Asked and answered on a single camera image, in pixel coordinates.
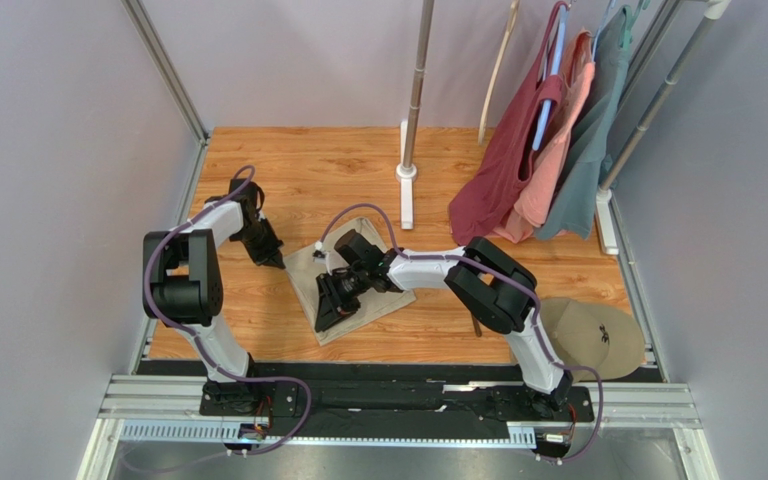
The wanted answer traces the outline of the beige cloth napkin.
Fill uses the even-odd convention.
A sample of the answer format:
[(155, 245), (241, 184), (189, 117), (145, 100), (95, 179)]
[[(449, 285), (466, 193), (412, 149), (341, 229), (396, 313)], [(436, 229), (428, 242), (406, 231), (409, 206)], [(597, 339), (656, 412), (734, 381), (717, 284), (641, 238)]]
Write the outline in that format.
[(286, 273), (301, 305), (313, 335), (320, 346), (327, 345), (384, 316), (407, 307), (416, 300), (412, 292), (378, 293), (368, 290), (359, 297), (360, 309), (351, 317), (323, 333), (314, 331), (318, 307), (316, 277), (329, 273), (325, 263), (315, 262), (314, 245), (310, 244), (285, 258)]

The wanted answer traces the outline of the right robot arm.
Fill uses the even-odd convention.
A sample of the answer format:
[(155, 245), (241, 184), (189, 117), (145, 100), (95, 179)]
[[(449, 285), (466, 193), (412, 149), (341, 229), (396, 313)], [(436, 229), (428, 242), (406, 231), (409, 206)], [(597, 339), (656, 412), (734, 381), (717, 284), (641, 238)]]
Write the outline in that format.
[(465, 246), (442, 252), (400, 247), (382, 251), (351, 230), (329, 252), (317, 246), (314, 256), (343, 262), (316, 278), (316, 332), (325, 332), (358, 313), (360, 297), (369, 290), (448, 290), (480, 326), (503, 336), (535, 403), (552, 410), (566, 404), (573, 378), (541, 322), (537, 280), (490, 240), (475, 237)]

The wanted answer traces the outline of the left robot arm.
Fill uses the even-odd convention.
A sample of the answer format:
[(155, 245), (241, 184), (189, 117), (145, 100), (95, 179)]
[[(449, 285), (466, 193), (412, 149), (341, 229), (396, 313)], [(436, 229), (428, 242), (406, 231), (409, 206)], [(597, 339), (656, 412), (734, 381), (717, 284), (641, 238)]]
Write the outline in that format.
[(260, 382), (248, 376), (250, 354), (235, 340), (222, 314), (218, 249), (238, 242), (255, 265), (284, 269), (283, 242), (262, 212), (264, 200), (255, 182), (233, 179), (226, 196), (210, 198), (192, 219), (143, 239), (146, 315), (176, 330), (197, 352), (207, 370), (205, 400), (244, 413), (262, 403), (263, 393)]

